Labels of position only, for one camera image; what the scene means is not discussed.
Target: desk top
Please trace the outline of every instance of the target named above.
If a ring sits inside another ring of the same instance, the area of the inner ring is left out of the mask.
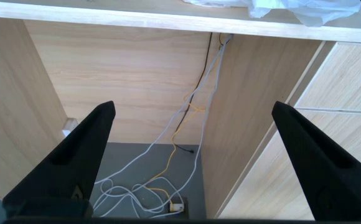
[[[252,19],[246,8],[181,0],[0,0],[0,17],[361,43],[361,10],[323,27],[306,27],[286,10]]]

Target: wooden cabinet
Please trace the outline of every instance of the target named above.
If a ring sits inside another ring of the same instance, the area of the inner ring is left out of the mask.
[[[361,162],[361,44],[336,43],[296,108]],[[278,132],[218,216],[313,219]]]
[[[208,64],[228,34],[201,153],[207,217],[312,218],[271,109],[296,107],[361,160],[361,10],[306,27],[288,11],[251,19],[181,0],[0,0],[0,198],[63,139],[67,118],[104,101],[117,109],[109,141],[152,143],[209,43]],[[214,86],[212,75],[194,104]],[[203,118],[176,143],[198,144]]]

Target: white plastic bag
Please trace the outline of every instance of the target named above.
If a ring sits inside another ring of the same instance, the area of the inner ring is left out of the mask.
[[[200,6],[248,7],[250,17],[261,18],[272,9],[287,9],[306,26],[347,17],[360,9],[360,0],[184,0]]]

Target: wooden side panel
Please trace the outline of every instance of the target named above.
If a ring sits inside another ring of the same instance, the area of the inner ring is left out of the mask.
[[[199,79],[209,33],[25,21],[60,101],[70,118],[83,118],[113,100],[116,118],[111,142],[152,143],[182,106]],[[218,52],[212,37],[210,64]],[[193,104],[205,106],[215,74]],[[160,143],[170,143],[183,113]],[[198,144],[203,113],[176,136],[178,144]]]
[[[321,42],[236,35],[228,45],[202,149],[207,216],[216,217]]]
[[[361,44],[337,43],[297,106],[361,110]]]
[[[361,114],[300,112],[361,162]],[[267,145],[220,218],[313,220],[278,133]]]
[[[63,139],[66,119],[24,23],[0,19],[0,198]]]

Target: black cable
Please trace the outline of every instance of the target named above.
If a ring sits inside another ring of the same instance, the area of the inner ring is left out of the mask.
[[[219,44],[220,44],[219,48],[221,48],[223,46],[222,40],[220,39],[221,35],[222,35],[222,33],[219,34]]]
[[[197,82],[197,85],[195,86],[194,90],[199,86],[199,84],[200,84],[200,82],[201,82],[201,79],[203,79],[203,76],[204,76],[204,73],[205,73],[205,69],[207,69],[208,56],[209,56],[209,54],[210,54],[210,48],[211,48],[211,40],[212,40],[212,32],[211,32],[211,34],[210,34],[210,40],[209,40],[209,43],[208,43],[207,55],[205,56],[204,69],[203,69],[203,72],[201,73],[201,76],[200,76],[200,78],[199,78],[199,81]],[[192,95],[192,97],[190,97],[189,103],[192,103],[193,97],[194,97],[194,95]],[[176,132],[176,131],[179,129],[179,127],[181,126],[183,120],[185,119],[185,117],[186,117],[186,115],[187,115],[187,112],[189,112],[189,109],[190,109],[190,104],[187,104],[187,108],[186,108],[186,110],[185,110],[185,113],[183,114],[183,117],[182,117],[182,119],[180,120],[180,122],[179,122],[179,124],[178,124],[178,127],[176,127],[175,132]],[[184,148],[178,146],[177,144],[175,144],[175,146],[178,147],[179,149],[182,149],[182,150],[185,150],[185,151],[194,153],[193,150],[184,149]]]

